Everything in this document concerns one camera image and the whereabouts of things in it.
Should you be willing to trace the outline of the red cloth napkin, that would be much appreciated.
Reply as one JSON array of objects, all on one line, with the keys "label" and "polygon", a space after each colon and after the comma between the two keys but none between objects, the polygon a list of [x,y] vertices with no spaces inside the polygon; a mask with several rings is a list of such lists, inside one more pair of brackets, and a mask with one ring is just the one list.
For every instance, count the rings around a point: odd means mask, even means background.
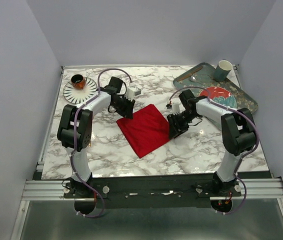
[{"label": "red cloth napkin", "polygon": [[133,119],[121,118],[116,123],[139,158],[170,141],[169,123],[154,104],[136,111]]}]

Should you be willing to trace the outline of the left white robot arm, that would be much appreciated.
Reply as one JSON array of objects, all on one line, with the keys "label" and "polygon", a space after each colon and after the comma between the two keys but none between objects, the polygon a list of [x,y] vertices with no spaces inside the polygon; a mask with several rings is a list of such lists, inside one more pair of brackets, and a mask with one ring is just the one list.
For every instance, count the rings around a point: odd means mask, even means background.
[{"label": "left white robot arm", "polygon": [[121,79],[112,77],[105,87],[98,85],[91,96],[81,97],[80,102],[63,108],[57,139],[69,154],[72,175],[66,189],[72,194],[86,198],[93,192],[93,176],[87,160],[93,118],[109,107],[114,108],[114,112],[123,118],[133,118],[136,90],[129,85],[125,87],[125,93],[121,94],[124,84]]}]

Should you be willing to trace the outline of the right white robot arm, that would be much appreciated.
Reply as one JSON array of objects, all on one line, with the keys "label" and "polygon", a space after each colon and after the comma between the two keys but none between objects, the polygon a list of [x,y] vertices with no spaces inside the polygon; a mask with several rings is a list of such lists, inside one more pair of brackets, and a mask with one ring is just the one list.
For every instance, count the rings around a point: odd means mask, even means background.
[{"label": "right white robot arm", "polygon": [[235,109],[215,102],[211,93],[204,88],[206,95],[195,96],[193,87],[184,87],[175,92],[184,111],[179,104],[170,99],[166,105],[171,110],[167,116],[169,139],[175,139],[189,130],[189,124],[195,118],[206,117],[221,126],[222,143],[225,148],[224,157],[218,170],[213,175],[212,192],[223,196],[235,185],[238,169],[243,158],[253,153],[260,143],[260,137],[249,109]]}]

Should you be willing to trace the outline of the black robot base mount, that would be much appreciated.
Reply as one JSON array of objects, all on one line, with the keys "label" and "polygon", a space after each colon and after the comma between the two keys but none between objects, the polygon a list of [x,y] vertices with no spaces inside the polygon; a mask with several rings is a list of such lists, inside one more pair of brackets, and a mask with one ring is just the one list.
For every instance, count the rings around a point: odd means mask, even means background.
[{"label": "black robot base mount", "polygon": [[63,197],[74,209],[97,215],[112,209],[214,208],[228,213],[240,197],[239,182],[221,182],[215,173],[155,176],[91,177],[87,184],[71,178],[62,182]]}]

